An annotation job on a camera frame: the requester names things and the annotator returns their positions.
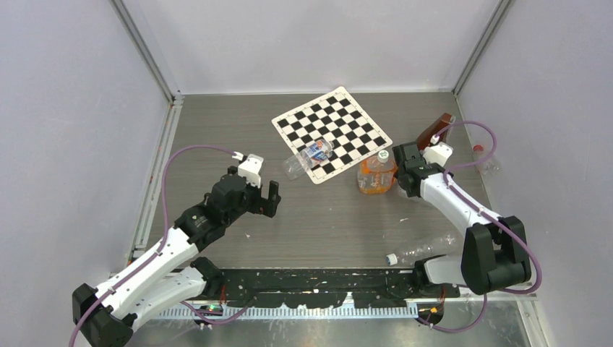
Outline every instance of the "transparent bottle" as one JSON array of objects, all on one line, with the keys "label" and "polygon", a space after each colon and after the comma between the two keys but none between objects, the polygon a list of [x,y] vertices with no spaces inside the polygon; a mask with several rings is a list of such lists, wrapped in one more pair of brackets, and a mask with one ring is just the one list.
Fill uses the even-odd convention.
[{"label": "transparent bottle", "polygon": [[449,233],[433,239],[403,244],[392,254],[388,254],[385,259],[388,265],[400,264],[401,266],[413,267],[416,261],[436,257],[437,255],[455,253],[462,246],[461,235]]},{"label": "transparent bottle", "polygon": [[360,163],[358,170],[358,187],[364,194],[385,193],[394,183],[396,163],[390,160],[390,154],[382,150]]},{"label": "transparent bottle", "polygon": [[[486,151],[481,145],[475,145],[475,147],[473,147],[473,157],[475,161],[481,160],[488,153],[489,151]],[[500,164],[494,157],[486,160],[485,163],[478,164],[476,167],[477,171],[483,176],[493,175],[500,170]]]},{"label": "transparent bottle", "polygon": [[333,143],[319,139],[284,161],[283,169],[289,179],[297,179],[304,175],[308,168],[327,160],[332,155],[333,148]]}]

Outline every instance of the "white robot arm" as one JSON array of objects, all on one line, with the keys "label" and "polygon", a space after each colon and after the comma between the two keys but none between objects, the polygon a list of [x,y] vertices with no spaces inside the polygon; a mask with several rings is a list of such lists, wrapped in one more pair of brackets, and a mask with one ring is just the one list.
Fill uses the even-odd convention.
[{"label": "white robot arm", "polygon": [[123,346],[136,330],[163,310],[201,294],[215,293],[223,276],[205,257],[197,258],[175,276],[164,278],[222,237],[243,214],[275,216],[281,200],[279,186],[271,181],[268,198],[262,197],[260,171],[264,159],[257,155],[237,156],[241,161],[238,168],[228,168],[211,193],[185,210],[156,245],[95,288],[82,284],[73,292],[73,320],[75,324],[83,321],[80,331],[93,347]]},{"label": "white robot arm", "polygon": [[[423,155],[415,142],[393,148],[398,164],[396,178],[407,196],[430,202],[464,236],[461,256],[445,255],[418,262],[415,271],[421,271],[430,283],[463,284],[475,294],[526,282],[531,277],[528,254],[483,215],[496,218],[525,242],[523,224],[516,217],[503,218],[483,206],[464,192],[452,177],[448,176],[445,181],[442,165],[452,151],[442,142],[426,148]],[[452,192],[452,185],[464,200]],[[500,249],[494,249],[494,244],[500,245]]]}]

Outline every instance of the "bottle label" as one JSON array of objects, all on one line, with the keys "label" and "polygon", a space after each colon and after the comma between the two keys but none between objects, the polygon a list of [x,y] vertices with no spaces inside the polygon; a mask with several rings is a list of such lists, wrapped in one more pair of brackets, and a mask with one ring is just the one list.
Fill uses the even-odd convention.
[{"label": "bottle label", "polygon": [[311,160],[316,161],[318,163],[323,162],[328,159],[329,149],[326,148],[323,141],[316,141],[314,144],[310,145],[307,148],[304,148],[304,152],[306,155],[311,158]]}]

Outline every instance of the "white bottle cap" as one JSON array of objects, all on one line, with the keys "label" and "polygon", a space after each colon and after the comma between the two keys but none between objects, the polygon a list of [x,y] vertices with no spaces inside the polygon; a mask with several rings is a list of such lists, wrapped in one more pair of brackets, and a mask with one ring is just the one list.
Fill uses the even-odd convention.
[{"label": "white bottle cap", "polygon": [[396,254],[393,254],[393,253],[392,254],[388,254],[385,257],[385,260],[387,260],[387,264],[390,265],[390,266],[398,264],[398,257],[396,257]]},{"label": "white bottle cap", "polygon": [[386,163],[387,159],[389,158],[390,158],[390,154],[388,151],[386,150],[379,151],[379,155],[377,156],[377,159],[379,159],[380,163]]}]

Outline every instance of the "checkerboard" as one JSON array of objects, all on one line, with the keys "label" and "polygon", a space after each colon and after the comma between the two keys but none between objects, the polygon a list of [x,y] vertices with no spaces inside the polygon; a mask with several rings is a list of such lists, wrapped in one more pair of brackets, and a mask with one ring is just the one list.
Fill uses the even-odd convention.
[{"label": "checkerboard", "polygon": [[332,156],[307,171],[315,184],[392,144],[344,87],[275,117],[273,125],[293,154],[322,137],[334,144]]}]

